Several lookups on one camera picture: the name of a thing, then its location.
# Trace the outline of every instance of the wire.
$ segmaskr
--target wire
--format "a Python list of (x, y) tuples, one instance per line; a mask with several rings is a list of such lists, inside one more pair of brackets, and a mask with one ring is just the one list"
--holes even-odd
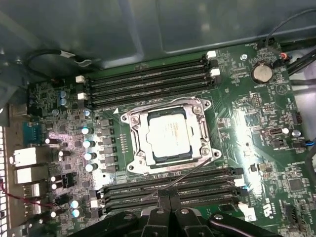
[(290, 80), (291, 85), (316, 85), (316, 79)]
[(314, 146), (315, 145), (315, 142), (307, 142), (306, 143), (306, 146), (308, 146), (308, 147), (312, 147), (312, 146)]
[[(204, 166), (206, 163), (210, 162), (211, 158), (205, 160), (203, 163), (199, 164), (197, 167), (195, 167), (194, 169), (190, 170), (188, 173), (186, 173), (183, 176), (180, 176), (179, 178), (177, 178), (176, 180), (172, 181), (170, 184), (168, 184), (167, 186), (161, 188), (161, 190), (165, 190), (167, 188), (170, 188), (171, 186), (175, 185), (176, 183), (178, 183), (179, 181), (181, 181), (182, 179), (186, 178), (188, 175), (192, 174), (193, 172), (197, 171), (198, 169), (200, 169), (202, 166)], [(154, 195), (156, 195), (158, 193), (158, 190), (154, 191), (153, 193), (143, 197), (140, 199), (140, 201), (146, 201), (147, 199), (153, 197)]]
[(274, 32), (276, 32), (280, 27), (282, 27), (283, 25), (285, 25), (286, 23), (288, 23), (289, 21), (291, 21), (294, 18), (297, 18), (299, 16), (305, 15), (307, 13), (311, 13), (311, 12), (316, 12), (316, 8), (311, 8), (311, 9), (306, 9), (303, 10), (301, 12), (298, 12), (296, 14), (294, 14), (293, 16), (290, 16), (289, 18), (285, 19), (284, 21), (280, 22), (277, 26), (275, 26), (271, 32), (268, 34), (268, 36), (266, 37), (266, 41), (265, 41), (265, 47), (270, 50), (271, 52), (280, 55), (281, 58), (283, 58), (283, 52), (279, 51), (278, 49), (275, 49), (271, 46), (269, 46), (269, 40), (271, 39), (272, 35)]
[(30, 203), (30, 204), (34, 204), (34, 205), (38, 205), (38, 206), (42, 206), (42, 207), (50, 207), (50, 208), (53, 207), (53, 204), (41, 204), (41, 203), (38, 203), (35, 201), (28, 200), (25, 197), (19, 197), (19, 196), (15, 196), (15, 195), (8, 193), (7, 190), (4, 188), (4, 183), (3, 183), (2, 179), (0, 179), (0, 191), (2, 191), (2, 193), (4, 193), (5, 195), (7, 195), (10, 198), (15, 198), (15, 199), (21, 200), (24, 203)]

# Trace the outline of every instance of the green circuit board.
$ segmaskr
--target green circuit board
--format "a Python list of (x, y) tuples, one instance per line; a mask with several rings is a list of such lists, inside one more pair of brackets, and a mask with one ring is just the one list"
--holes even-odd
[[(109, 106), (104, 108), (91, 109), (89, 116), (82, 113), (76, 92), (77, 84), (74, 81), (66, 81), (62, 86), (52, 86), (48, 82), (30, 85), (31, 94), (40, 98), (29, 109), (34, 116), (40, 114), (39, 130), (42, 137), (58, 138), (72, 151), (69, 158), (52, 163), (50, 174), (75, 172), (77, 184), (68, 190), (54, 191), (53, 194), (71, 193), (74, 199), (83, 200), (81, 208), (84, 214), (80, 218), (72, 217), (71, 210), (56, 218), (58, 236), (69, 235), (100, 220), (91, 214), (93, 207), (90, 203), (90, 191), (104, 186), (172, 179), (173, 176), (188, 172), (187, 169), (169, 170), (145, 176), (129, 172), (127, 166), (134, 160), (133, 144), (130, 126), (121, 121), (121, 116), (139, 106), (193, 96), (211, 102), (210, 108), (204, 111), (210, 143), (213, 149), (222, 154), (220, 158), (201, 168), (201, 172), (242, 168), (243, 174), (235, 175), (232, 180), (227, 175), (225, 184), (218, 185), (213, 185), (212, 180), (222, 178), (223, 175), (211, 174), (209, 185), (195, 187), (196, 196), (193, 200), (184, 201), (183, 205), (198, 209), (204, 218), (215, 211), (225, 211), (285, 237), (316, 235), (315, 187), (306, 171), (304, 158), (308, 148), (301, 146), (305, 142), (302, 121), (286, 67), (273, 69), (272, 79), (268, 83), (259, 84), (252, 79), (252, 70), (258, 62), (274, 62), (277, 59), (274, 54), (265, 48), (258, 48), (257, 43), (221, 48), (215, 52), (220, 78), (216, 79), (212, 87), (150, 100), (146, 100), (148, 94), (143, 93), (144, 99), (139, 102), (126, 102), (118, 106), (109, 102)], [(206, 53), (204, 51), (128, 65), (84, 77), (91, 81), (100, 78), (106, 81), (115, 75), (140, 69), (198, 60)], [(60, 105), (60, 91), (69, 94), (67, 108)], [(58, 110), (58, 115), (54, 116), (53, 110)], [(81, 129), (85, 126), (92, 128), (94, 132), (83, 135)], [(108, 129), (109, 133), (103, 134), (104, 129)], [(112, 138), (115, 142), (105, 145), (102, 142), (106, 138)], [(84, 148), (84, 140), (95, 141), (96, 145)], [(102, 151), (106, 148), (113, 148), (113, 152), (105, 154)], [(85, 152), (94, 152), (98, 156), (86, 161), (83, 159)], [(110, 165), (103, 161), (112, 157), (115, 160)], [(97, 169), (86, 172), (85, 166), (89, 163), (97, 164)], [(197, 176), (195, 181), (203, 182), (207, 177)], [(246, 195), (226, 191), (238, 186), (236, 183), (229, 185), (229, 182), (237, 180), (243, 180), (240, 189), (246, 190)], [(209, 196), (202, 195), (210, 191)], [(238, 198), (239, 203), (225, 202), (226, 198), (232, 196)], [(139, 197), (105, 203), (105, 207), (115, 205), (118, 208), (112, 212), (104, 211), (103, 214), (122, 211), (124, 204), (133, 201), (139, 202)], [(126, 209), (137, 212), (141, 208), (142, 206), (135, 206)]]

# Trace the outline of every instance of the black cable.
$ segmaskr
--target black cable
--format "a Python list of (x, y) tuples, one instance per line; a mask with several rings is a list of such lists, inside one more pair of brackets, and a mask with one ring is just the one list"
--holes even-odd
[(271, 46), (269, 46), (269, 40), (270, 38), (272, 37), (273, 33), (276, 32), (281, 26), (285, 25), (287, 22), (291, 21), (292, 19), (294, 18), (297, 18), (299, 16), (302, 16), (302, 15), (305, 15), (307, 13), (310, 13), (310, 12), (316, 12), (316, 8), (311, 8), (311, 9), (306, 9), (306, 10), (303, 10), (299, 13), (296, 13), (295, 15), (293, 16), (290, 16), (289, 18), (285, 19), (284, 21), (280, 22), (277, 26), (275, 26), (272, 31), (268, 34), (268, 36), (266, 37), (266, 41), (265, 41), (265, 47), (270, 50), (271, 52), (277, 54), (277, 55), (281, 55), (281, 51), (279, 51), (278, 49), (275, 49)]
[(288, 74), (291, 76), (291, 75), (299, 72), (300, 70), (306, 68), (308, 65), (310, 65), (315, 60), (316, 60), (316, 55), (314, 57), (311, 57), (309, 60), (306, 60), (304, 63), (301, 63), (297, 67), (287, 70)]
[(60, 55), (61, 54), (61, 50), (58, 50), (58, 49), (40, 49), (40, 50), (36, 50), (36, 51), (28, 53), (26, 55), (26, 59), (24, 60), (24, 67), (25, 67), (25, 69), (29, 73), (32, 73), (35, 76), (38, 76), (40, 78), (44, 78), (44, 79), (47, 79), (47, 80), (51, 80), (52, 77), (50, 77), (50, 76), (48, 76), (48, 75), (46, 75), (44, 73), (41, 73), (41, 72), (39, 72), (37, 70), (34, 70), (33, 68), (30, 67), (30, 63), (31, 63), (31, 61), (34, 58), (42, 56), (42, 55), (47, 55), (47, 54)]
[(290, 80), (291, 85), (316, 85), (316, 79), (310, 80)]
[(297, 67), (299, 64), (306, 62), (306, 60), (313, 58), (316, 56), (316, 49), (313, 49), (311, 52), (308, 54), (304, 55), (300, 59), (297, 59), (295, 62), (291, 63), (290, 65), (287, 66), (287, 69), (292, 69)]

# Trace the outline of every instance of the electrolytic capacitor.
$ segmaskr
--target electrolytic capacitor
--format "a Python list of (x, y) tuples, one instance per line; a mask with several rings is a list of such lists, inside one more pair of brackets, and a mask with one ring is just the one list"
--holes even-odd
[(71, 154), (70, 151), (60, 151), (60, 152), (58, 153), (58, 155), (59, 155), (60, 157), (67, 157), (67, 156), (70, 156), (70, 154)]
[(96, 163), (87, 164), (85, 166), (85, 171), (92, 172), (92, 171), (96, 170), (97, 168), (98, 168), (98, 164), (96, 164)]
[(92, 134), (93, 133), (93, 129), (91, 127), (83, 127), (81, 129), (81, 133), (83, 135)]
[(55, 139), (55, 138), (46, 138), (45, 139), (45, 143), (46, 144), (58, 144), (59, 140)]
[(94, 141), (89, 141), (89, 140), (85, 140), (82, 143), (83, 147), (85, 148), (89, 148), (89, 147), (94, 147), (95, 146), (95, 142)]
[(51, 217), (51, 218), (55, 218), (56, 216), (59, 216), (60, 214), (63, 214), (64, 212), (65, 212), (64, 209), (59, 208), (59, 209), (57, 209), (56, 211), (52, 211), (52, 212), (50, 213), (50, 217)]
[(51, 176), (50, 177), (50, 180), (51, 182), (58, 182), (60, 181), (62, 178), (61, 178), (61, 175), (55, 175), (55, 176)]
[(81, 208), (78, 208), (78, 209), (75, 209), (72, 211), (72, 216), (75, 217), (75, 218), (79, 218), (81, 217), (83, 214), (83, 211)]
[(81, 205), (81, 200), (73, 200), (70, 204), (70, 207), (73, 209), (77, 209)]
[(91, 159), (95, 159), (97, 157), (97, 154), (94, 152), (88, 152), (88, 153), (84, 154), (83, 157), (85, 160), (91, 160)]
[(59, 104), (60, 104), (61, 106), (65, 106), (65, 107), (67, 108), (67, 107), (69, 107), (70, 102), (69, 102), (68, 100), (66, 100), (66, 99), (63, 98), (63, 99), (60, 100)]
[(64, 90), (59, 92), (59, 96), (61, 99), (68, 99), (69, 98), (69, 94), (67, 92), (65, 92)]
[(52, 190), (56, 190), (56, 189), (59, 189), (59, 188), (61, 188), (61, 187), (63, 187), (63, 184), (62, 184), (62, 183), (55, 183), (55, 184), (52, 184), (52, 185), (51, 185), (51, 189), (52, 189)]

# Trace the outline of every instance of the capacitor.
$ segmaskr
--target capacitor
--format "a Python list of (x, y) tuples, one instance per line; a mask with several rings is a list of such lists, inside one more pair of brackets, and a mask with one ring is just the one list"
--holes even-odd
[(55, 139), (55, 138), (46, 138), (45, 139), (45, 143), (46, 144), (58, 144), (59, 140)]
[(50, 213), (50, 217), (51, 217), (51, 218), (55, 218), (56, 216), (59, 216), (60, 214), (62, 214), (62, 213), (64, 213), (64, 212), (65, 212), (64, 209), (59, 208), (59, 209), (57, 209), (56, 211), (52, 211), (52, 212)]
[(84, 110), (83, 111), (84, 116), (89, 117), (91, 115), (90, 110)]
[(73, 209), (77, 209), (81, 205), (81, 200), (73, 200), (70, 204), (70, 207)]
[(51, 185), (51, 189), (52, 189), (52, 190), (56, 190), (56, 189), (59, 189), (59, 188), (61, 188), (61, 187), (63, 187), (63, 184), (62, 184), (62, 183), (55, 183), (55, 184), (52, 184), (52, 185)]
[(92, 172), (92, 171), (96, 170), (97, 168), (98, 168), (98, 164), (96, 164), (96, 163), (87, 164), (85, 166), (85, 171)]
[(85, 140), (82, 143), (83, 147), (85, 148), (89, 148), (89, 147), (94, 147), (95, 146), (95, 142), (94, 141), (89, 141), (89, 140)]
[(66, 108), (69, 107), (69, 105), (70, 105), (70, 102), (64, 98), (61, 99), (59, 103), (61, 106), (65, 106)]
[(65, 92), (64, 90), (59, 92), (59, 96), (61, 99), (68, 99), (69, 98), (69, 94), (67, 92)]
[(67, 157), (67, 156), (70, 156), (70, 154), (71, 154), (70, 151), (60, 151), (60, 152), (58, 153), (58, 155), (59, 155), (60, 157)]
[(62, 179), (61, 175), (51, 176), (50, 180), (51, 182), (58, 182)]
[(81, 129), (81, 133), (83, 135), (92, 134), (93, 133), (93, 129), (91, 127), (83, 127)]
[(72, 211), (72, 216), (75, 217), (75, 218), (79, 218), (81, 217), (83, 214), (83, 211), (81, 208), (78, 208), (78, 209), (75, 209)]
[(292, 136), (293, 137), (300, 137), (301, 135), (302, 135), (302, 133), (299, 130), (297, 130), (297, 129), (294, 129), (292, 131)]
[(59, 115), (59, 110), (58, 109), (54, 109), (51, 111), (51, 113), (53, 114), (53, 116), (58, 116)]
[(88, 153), (84, 154), (83, 157), (85, 160), (91, 160), (91, 159), (95, 159), (97, 157), (97, 154), (94, 152), (88, 152)]

